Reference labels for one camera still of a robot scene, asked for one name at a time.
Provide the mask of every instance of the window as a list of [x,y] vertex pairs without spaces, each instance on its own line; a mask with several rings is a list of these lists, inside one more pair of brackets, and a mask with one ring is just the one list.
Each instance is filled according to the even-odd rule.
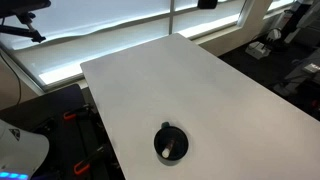
[[295,0],[273,0],[268,12],[277,10],[279,8],[291,5]]
[[[150,40],[181,33],[195,38],[235,25],[245,0],[219,0],[198,10],[197,0],[51,0],[33,26],[47,41],[1,34],[1,43],[43,89],[82,77],[79,64]],[[20,26],[15,17],[6,25]]]

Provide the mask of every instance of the black round object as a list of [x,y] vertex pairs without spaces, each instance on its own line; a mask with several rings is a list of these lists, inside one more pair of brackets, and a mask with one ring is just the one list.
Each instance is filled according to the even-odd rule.
[[[168,158],[162,157],[162,152],[174,140],[171,153]],[[186,134],[179,128],[174,126],[167,126],[160,129],[154,138],[154,148],[159,156],[169,161],[176,161],[186,155],[189,147],[189,142]]]

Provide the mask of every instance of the white table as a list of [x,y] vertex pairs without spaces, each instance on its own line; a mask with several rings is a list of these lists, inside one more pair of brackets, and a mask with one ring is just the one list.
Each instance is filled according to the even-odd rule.
[[[320,179],[320,123],[180,35],[81,66],[127,180]],[[164,121],[189,138],[176,166]]]

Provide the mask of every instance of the black machine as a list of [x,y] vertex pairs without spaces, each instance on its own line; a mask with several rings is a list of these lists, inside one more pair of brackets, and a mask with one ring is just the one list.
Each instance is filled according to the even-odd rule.
[[35,15],[30,13],[30,11],[46,8],[50,5],[51,2],[49,0],[2,0],[0,4],[0,18],[17,16],[22,24],[28,26],[28,29],[2,24],[0,26],[0,33],[30,37],[33,42],[42,42],[46,38],[41,36],[40,33],[31,26],[31,19],[35,18]]

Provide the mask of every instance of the white wall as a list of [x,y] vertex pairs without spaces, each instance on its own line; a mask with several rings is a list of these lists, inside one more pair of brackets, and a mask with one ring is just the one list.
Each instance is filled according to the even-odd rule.
[[[239,26],[212,33],[196,39],[194,42],[216,56],[248,43],[263,29],[269,29],[274,18],[277,17],[270,15],[265,18],[271,2],[272,0],[247,0],[245,13],[241,15]],[[38,87],[32,85],[30,79],[26,78],[23,73],[20,75],[26,82],[23,83],[23,100],[32,99],[43,93],[39,91]],[[0,84],[0,109],[3,109],[13,105],[18,95],[17,80],[3,63],[0,63]]]

